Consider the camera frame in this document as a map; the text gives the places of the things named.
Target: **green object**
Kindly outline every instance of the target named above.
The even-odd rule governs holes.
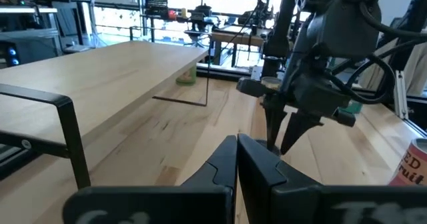
[[[347,108],[340,109],[349,113],[358,114],[362,110],[362,104],[357,101],[351,100]]]
[[[194,85],[197,67],[194,66],[176,79],[177,85]]]

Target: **wooden table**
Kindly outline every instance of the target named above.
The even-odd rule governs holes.
[[[218,56],[218,58],[215,58],[213,60],[213,64],[221,65],[221,43],[225,42],[234,44],[232,56],[232,67],[234,67],[236,65],[236,53],[238,44],[262,47],[262,45],[264,44],[264,38],[262,38],[261,36],[268,35],[270,31],[270,29],[258,29],[257,34],[252,36],[243,32],[234,39],[233,37],[236,35],[235,33],[212,31],[212,41],[215,42],[215,56]]]
[[[207,107],[151,99],[88,145],[93,185],[180,185],[225,136],[266,138],[264,110],[256,98],[239,93],[232,82],[212,80],[209,90]],[[193,87],[172,85],[159,95],[203,99],[205,79]],[[382,105],[363,106],[353,128],[322,121],[323,127],[309,130],[282,159],[326,185],[387,184],[410,140],[419,137]],[[60,223],[62,206],[76,191],[70,164],[44,155],[0,182],[2,222]],[[248,223],[240,190],[236,223]]]
[[[0,130],[8,132],[0,143],[70,158],[77,185],[88,186],[82,144],[104,135],[206,55],[205,49],[137,41],[1,70],[0,83],[14,86],[12,90],[24,87],[65,95],[74,108],[68,98],[42,92],[31,95],[55,101],[57,110],[45,103],[0,96]],[[10,89],[0,86],[0,93]],[[8,137],[15,139],[5,143]]]

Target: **black cable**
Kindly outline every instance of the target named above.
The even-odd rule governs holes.
[[[221,48],[221,51],[218,53],[218,55],[214,56],[212,60],[216,60],[217,58],[219,58],[222,54],[222,52],[228,47],[228,45],[230,43],[232,43],[234,41],[234,39],[240,35],[242,33],[242,31],[245,29],[246,25],[249,23],[250,19],[252,18],[252,16],[254,15],[254,13],[256,12],[256,9],[260,7],[260,4],[257,3],[257,5],[255,6],[255,9],[251,12],[251,15],[246,19],[245,23],[243,24],[242,28],[240,29],[240,31],[238,31],[230,41],[227,42],[227,45],[223,48]]]
[[[367,22],[367,24],[369,24],[371,27],[373,27],[373,28],[375,28],[375,29],[377,29],[383,33],[394,35],[396,37],[427,38],[427,34],[416,33],[413,31],[399,30],[399,29],[391,28],[387,25],[382,24],[381,22],[377,21],[371,15],[371,13],[368,10],[368,6],[366,5],[365,2],[359,3],[359,10],[360,10],[363,18]]]
[[[393,72],[392,68],[389,65],[387,65],[387,63],[385,63],[383,60],[381,60],[381,58],[379,58],[373,54],[369,55],[368,58],[369,58],[369,60],[371,60],[372,64],[370,64],[370,65],[365,64],[365,65],[361,66],[356,71],[358,73],[358,75],[361,72],[365,71],[369,66],[376,63],[377,65],[379,65],[381,67],[381,69],[384,70],[384,74],[389,76],[389,78],[387,78],[387,80],[390,82],[387,85],[388,88],[383,90],[383,92],[380,93],[380,96],[375,98],[375,99],[367,99],[365,97],[360,96],[355,91],[353,91],[351,87],[344,84],[341,80],[339,80],[336,76],[334,76],[331,73],[326,72],[324,74],[334,85],[336,85],[342,92],[349,95],[353,100],[358,101],[362,104],[377,104],[377,103],[381,103],[381,102],[387,100],[387,98],[389,97],[389,94],[394,90],[394,86],[396,84],[396,78],[394,76],[394,72]]]
[[[427,42],[427,39],[415,39],[415,40],[411,40],[411,41],[402,43],[400,45],[397,45],[397,46],[391,48],[390,50],[388,50],[388,51],[380,54],[378,57],[382,59],[382,58],[385,58],[385,57],[387,57],[389,55],[398,53],[400,51],[404,51],[404,50],[409,49],[409,48],[411,48],[411,47],[413,47],[415,45],[418,45],[418,44],[421,44],[421,43],[425,43],[425,42]],[[333,75],[337,75],[337,74],[343,72],[345,69],[353,66],[355,63],[356,63],[355,61],[353,61],[351,59],[348,59],[347,61],[344,61],[341,64],[339,64],[338,66],[334,67],[332,69],[332,74]]]

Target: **workbench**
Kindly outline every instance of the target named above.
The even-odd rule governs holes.
[[[239,93],[232,82],[210,81],[209,90],[207,107],[150,99],[100,133],[85,148],[92,185],[180,185],[227,135],[266,138],[256,98]],[[203,99],[205,80],[171,85],[158,95]],[[322,119],[325,125],[310,129],[282,159],[326,185],[387,184],[410,140],[419,136],[383,105],[365,105],[356,118],[353,128]],[[277,144],[288,121],[289,115]],[[65,200],[77,191],[72,173],[66,159],[43,155],[0,182],[2,222],[60,223]],[[237,202],[236,223],[246,224],[240,190]]]
[[[242,33],[236,36],[235,33],[231,32],[221,32],[221,31],[212,31],[212,41],[215,45],[215,59],[213,60],[214,65],[221,65],[221,43],[233,43],[233,53],[232,53],[232,67],[236,66],[236,55],[238,50],[238,44],[249,45],[262,47],[264,44],[264,38],[262,36],[267,36],[270,32],[270,29],[258,29],[256,35],[250,35],[250,28],[244,29]]]

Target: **wooden desk surface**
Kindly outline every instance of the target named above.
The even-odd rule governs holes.
[[[83,143],[175,80],[207,51],[126,42],[0,70],[0,83],[72,98]],[[0,96],[0,129],[64,142],[54,106]]]
[[[270,29],[258,29],[257,35],[251,36],[251,45],[256,47],[261,47],[264,43],[264,39],[261,38],[261,35],[267,35],[271,30]],[[222,33],[218,31],[212,32],[212,39],[214,41],[221,42],[230,42],[236,34],[232,33]],[[234,44],[242,44],[249,45],[249,35],[248,34],[240,34],[236,38],[233,39],[232,43]]]
[[[160,95],[197,101],[204,93],[205,80],[198,79],[193,87],[173,85]],[[410,140],[418,137],[382,105],[363,106],[353,128],[322,121],[323,127],[309,130],[282,159],[329,185],[386,184]],[[236,133],[265,139],[264,110],[257,99],[239,93],[236,83],[212,80],[207,107],[151,99],[85,154],[93,185],[179,185],[226,135]],[[2,223],[61,223],[64,201],[75,191],[68,160],[44,155],[0,182]],[[237,202],[236,223],[246,224],[240,191]]]

